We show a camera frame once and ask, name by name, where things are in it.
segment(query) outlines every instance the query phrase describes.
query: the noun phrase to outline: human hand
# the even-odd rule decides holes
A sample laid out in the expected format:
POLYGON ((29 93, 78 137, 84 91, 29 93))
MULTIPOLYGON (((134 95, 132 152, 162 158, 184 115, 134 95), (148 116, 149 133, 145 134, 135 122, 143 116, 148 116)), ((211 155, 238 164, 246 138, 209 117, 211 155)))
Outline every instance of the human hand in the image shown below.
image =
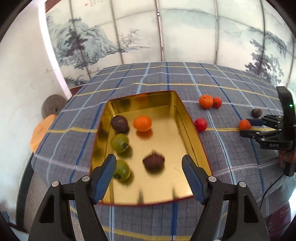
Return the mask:
POLYGON ((279 151, 279 164, 282 169, 285 168, 286 162, 296 163, 296 154, 294 154, 295 150, 292 151, 279 151))

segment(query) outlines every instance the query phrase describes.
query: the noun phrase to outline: plaid tablecloth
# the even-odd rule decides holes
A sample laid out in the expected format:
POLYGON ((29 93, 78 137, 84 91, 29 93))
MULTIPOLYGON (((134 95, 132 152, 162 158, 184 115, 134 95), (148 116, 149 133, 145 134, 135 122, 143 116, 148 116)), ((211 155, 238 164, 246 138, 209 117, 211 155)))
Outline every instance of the plaid tablecloth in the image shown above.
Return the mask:
MULTIPOLYGON (((72 97, 44 137, 32 166, 48 185, 55 180, 75 182, 89 173, 100 116, 108 100, 153 91, 174 90, 192 120, 205 118, 200 134, 213 174, 221 181, 247 183, 259 202, 265 190, 282 174, 278 153, 262 150, 241 138, 241 119, 251 110, 282 115, 276 89, 265 79, 231 68, 209 64, 159 62, 103 69, 72 97), (204 110, 197 103, 203 94, 219 96, 219 109, 204 110)), ((261 211, 268 216, 289 200, 295 178, 283 177, 268 192, 261 211)), ((193 198, 147 207, 97 205, 98 216, 110 240, 188 240, 202 211, 193 198)))

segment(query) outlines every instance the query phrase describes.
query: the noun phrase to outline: silver bolt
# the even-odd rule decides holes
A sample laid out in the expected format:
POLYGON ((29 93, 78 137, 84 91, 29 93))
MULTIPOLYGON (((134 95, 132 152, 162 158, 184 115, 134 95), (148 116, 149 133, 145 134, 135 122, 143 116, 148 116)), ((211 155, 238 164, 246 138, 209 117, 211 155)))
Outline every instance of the silver bolt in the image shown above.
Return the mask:
POLYGON ((59 182, 58 181, 54 181, 53 183, 52 183, 52 186, 53 187, 56 187, 56 186, 58 186, 59 185, 59 182))
POLYGON ((214 183, 215 181, 217 181, 217 178, 215 178, 214 176, 210 176, 209 181, 214 183))
POLYGON ((88 182, 90 180, 90 177, 89 176, 84 176, 82 177, 81 179, 83 182, 88 182))
POLYGON ((245 182, 239 182, 239 185, 242 187, 242 188, 245 188, 247 185, 245 182))

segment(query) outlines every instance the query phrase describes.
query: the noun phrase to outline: person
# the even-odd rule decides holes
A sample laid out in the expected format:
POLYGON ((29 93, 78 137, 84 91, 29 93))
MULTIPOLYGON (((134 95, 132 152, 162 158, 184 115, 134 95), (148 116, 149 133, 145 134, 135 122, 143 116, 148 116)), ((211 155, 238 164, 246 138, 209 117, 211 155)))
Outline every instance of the person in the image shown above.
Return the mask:
MULTIPOLYGON (((296 163, 296 151, 279 151, 279 164, 282 169, 285 168, 286 162, 296 163)), ((265 219, 270 241, 278 240, 291 223, 291 208, 289 202, 269 215, 265 219)))

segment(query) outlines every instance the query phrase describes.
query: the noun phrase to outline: green tomato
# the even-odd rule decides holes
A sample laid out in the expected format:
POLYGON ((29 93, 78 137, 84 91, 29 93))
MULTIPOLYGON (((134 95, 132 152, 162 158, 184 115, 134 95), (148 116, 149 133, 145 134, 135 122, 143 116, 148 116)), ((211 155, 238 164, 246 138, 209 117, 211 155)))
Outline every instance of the green tomato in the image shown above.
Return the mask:
POLYGON ((118 181, 123 182, 126 179, 128 179, 130 174, 131 170, 128 164, 123 160, 117 160, 116 169, 113 174, 113 177, 116 178, 118 181))
POLYGON ((117 153, 124 152, 129 146, 129 139, 127 135, 119 133, 111 139, 111 147, 117 153))

